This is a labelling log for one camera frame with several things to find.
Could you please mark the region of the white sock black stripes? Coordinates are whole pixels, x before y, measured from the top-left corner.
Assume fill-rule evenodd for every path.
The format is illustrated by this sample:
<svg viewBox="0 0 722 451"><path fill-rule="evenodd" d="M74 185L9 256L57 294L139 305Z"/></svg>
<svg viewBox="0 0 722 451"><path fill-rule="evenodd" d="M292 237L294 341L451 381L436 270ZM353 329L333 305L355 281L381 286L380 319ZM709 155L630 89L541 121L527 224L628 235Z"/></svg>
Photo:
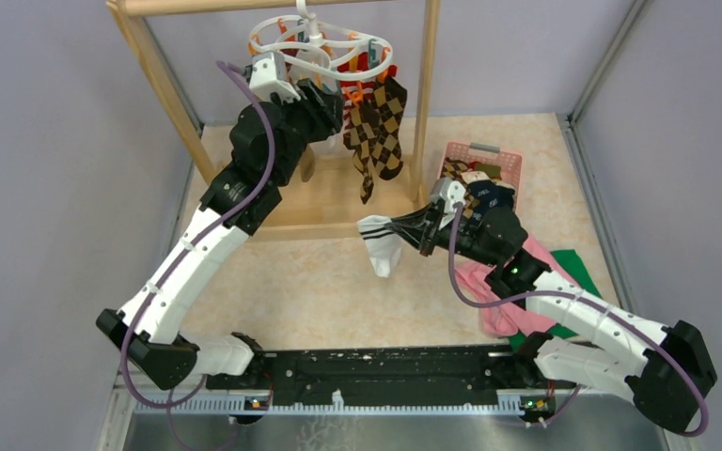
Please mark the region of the white sock black stripes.
<svg viewBox="0 0 722 451"><path fill-rule="evenodd" d="M368 251L369 260L378 277L388 278L396 269L402 254L402 241L388 230L392 218L370 215L356 223L358 232Z"/></svg>

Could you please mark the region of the red white striped sock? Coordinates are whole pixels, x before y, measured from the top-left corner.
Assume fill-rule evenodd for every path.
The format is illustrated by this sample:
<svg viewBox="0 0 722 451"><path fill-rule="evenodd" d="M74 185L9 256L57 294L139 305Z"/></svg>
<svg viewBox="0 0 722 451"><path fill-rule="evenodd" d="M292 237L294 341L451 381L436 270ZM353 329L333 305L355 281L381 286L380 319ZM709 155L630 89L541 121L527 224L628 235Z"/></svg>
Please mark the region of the red white striped sock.
<svg viewBox="0 0 722 451"><path fill-rule="evenodd" d="M379 64L379 52L376 50L363 51L345 63L336 67L336 70L340 73L350 73L356 75L357 73L374 69ZM377 88L382 86L382 82L387 78L388 75L394 76L397 74L398 67L396 65L391 66L389 69L384 70L381 74L375 77L366 78L359 81L338 81L342 95L345 98L345 104L343 107L343 121L346 129L350 128L350 119L352 110L361 104L366 106L375 105L374 92Z"/></svg>

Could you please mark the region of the brown argyle sock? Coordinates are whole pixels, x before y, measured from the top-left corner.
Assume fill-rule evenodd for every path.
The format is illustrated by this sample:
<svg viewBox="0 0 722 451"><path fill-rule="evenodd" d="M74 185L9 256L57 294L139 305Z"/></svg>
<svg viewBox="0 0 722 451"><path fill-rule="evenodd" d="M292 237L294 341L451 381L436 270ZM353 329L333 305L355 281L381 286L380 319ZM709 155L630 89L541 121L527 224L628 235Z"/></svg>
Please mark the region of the brown argyle sock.
<svg viewBox="0 0 722 451"><path fill-rule="evenodd" d="M364 205L369 202L374 189L369 165L379 124L380 115L375 108L367 101L360 101L350 110L350 129L344 135L344 146L353 153L353 167L362 176L359 197Z"/></svg>
<svg viewBox="0 0 722 451"><path fill-rule="evenodd" d="M403 168L399 130L407 105L408 91L394 77L378 81L372 93L379 114L376 142L370 154L379 179L392 180Z"/></svg>

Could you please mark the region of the white round clip hanger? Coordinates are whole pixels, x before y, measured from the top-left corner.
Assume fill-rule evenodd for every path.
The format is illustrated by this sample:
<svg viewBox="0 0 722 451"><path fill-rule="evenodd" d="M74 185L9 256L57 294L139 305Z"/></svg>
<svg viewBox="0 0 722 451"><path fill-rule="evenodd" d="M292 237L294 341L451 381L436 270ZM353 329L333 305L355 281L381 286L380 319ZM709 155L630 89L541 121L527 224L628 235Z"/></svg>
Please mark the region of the white round clip hanger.
<svg viewBox="0 0 722 451"><path fill-rule="evenodd" d="M397 74L390 42L365 32L327 23L297 1L296 12L264 20L252 28L251 55L271 52L289 69L312 72L341 84L383 82Z"/></svg>

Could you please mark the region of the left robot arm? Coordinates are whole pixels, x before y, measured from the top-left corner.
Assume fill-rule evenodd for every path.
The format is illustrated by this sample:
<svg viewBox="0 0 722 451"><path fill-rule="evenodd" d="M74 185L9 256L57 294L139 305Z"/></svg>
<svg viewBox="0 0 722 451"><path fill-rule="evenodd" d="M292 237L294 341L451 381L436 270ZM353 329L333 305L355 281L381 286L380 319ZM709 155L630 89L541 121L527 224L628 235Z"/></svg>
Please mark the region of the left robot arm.
<svg viewBox="0 0 722 451"><path fill-rule="evenodd" d="M120 309L105 309L97 327L161 390L190 376L229 376L242 388L260 383L258 343L245 334L188 339L181 323L229 255L243 246L281 202L312 143L340 131L344 99L309 79L299 99L254 101L228 137L231 160L212 180L179 242L163 264Z"/></svg>

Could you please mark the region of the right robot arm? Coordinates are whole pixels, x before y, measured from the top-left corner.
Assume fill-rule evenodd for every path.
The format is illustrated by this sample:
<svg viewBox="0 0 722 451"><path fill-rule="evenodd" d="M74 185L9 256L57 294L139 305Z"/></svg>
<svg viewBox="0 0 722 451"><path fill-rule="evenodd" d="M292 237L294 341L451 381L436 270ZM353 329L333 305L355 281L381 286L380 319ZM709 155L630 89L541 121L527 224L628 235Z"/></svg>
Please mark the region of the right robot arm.
<svg viewBox="0 0 722 451"><path fill-rule="evenodd" d="M509 208L488 210L468 227L441 201L385 225L425 257L435 247L489 267L484 284L494 305L515 303L587 339L578 345L547 333L530 334L513 373L526 387L569 381L620 397L656 426L697 437L709 425L705 401L717 375L695 325L644 319L591 294L524 247L527 233Z"/></svg>

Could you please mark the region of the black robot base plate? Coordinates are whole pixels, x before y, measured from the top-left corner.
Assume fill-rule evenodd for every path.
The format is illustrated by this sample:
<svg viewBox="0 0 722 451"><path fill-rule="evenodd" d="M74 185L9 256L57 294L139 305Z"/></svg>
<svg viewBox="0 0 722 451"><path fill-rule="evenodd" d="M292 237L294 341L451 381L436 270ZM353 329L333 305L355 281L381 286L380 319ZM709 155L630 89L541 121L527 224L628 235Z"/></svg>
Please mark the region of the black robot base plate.
<svg viewBox="0 0 722 451"><path fill-rule="evenodd" d="M209 390L272 390L276 407L494 405L507 389L547 390L548 381L507 345L268 350L241 376L209 376Z"/></svg>

